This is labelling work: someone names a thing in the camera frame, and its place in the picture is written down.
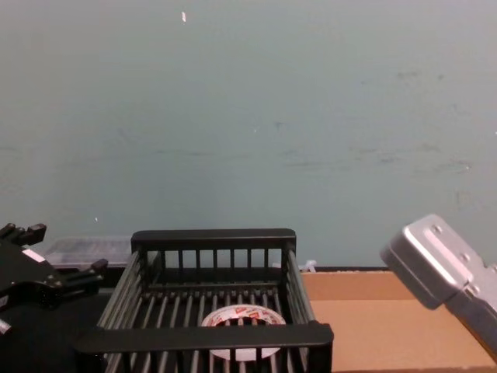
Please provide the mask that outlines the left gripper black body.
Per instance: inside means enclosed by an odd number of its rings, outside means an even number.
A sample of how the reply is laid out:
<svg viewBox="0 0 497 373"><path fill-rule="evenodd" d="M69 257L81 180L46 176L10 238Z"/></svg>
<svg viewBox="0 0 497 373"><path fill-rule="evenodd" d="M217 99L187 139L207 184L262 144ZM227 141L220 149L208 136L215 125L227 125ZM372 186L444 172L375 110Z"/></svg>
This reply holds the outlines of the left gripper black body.
<svg viewBox="0 0 497 373"><path fill-rule="evenodd" d="M55 306L55 269L39 254L1 240L1 310Z"/></svg>

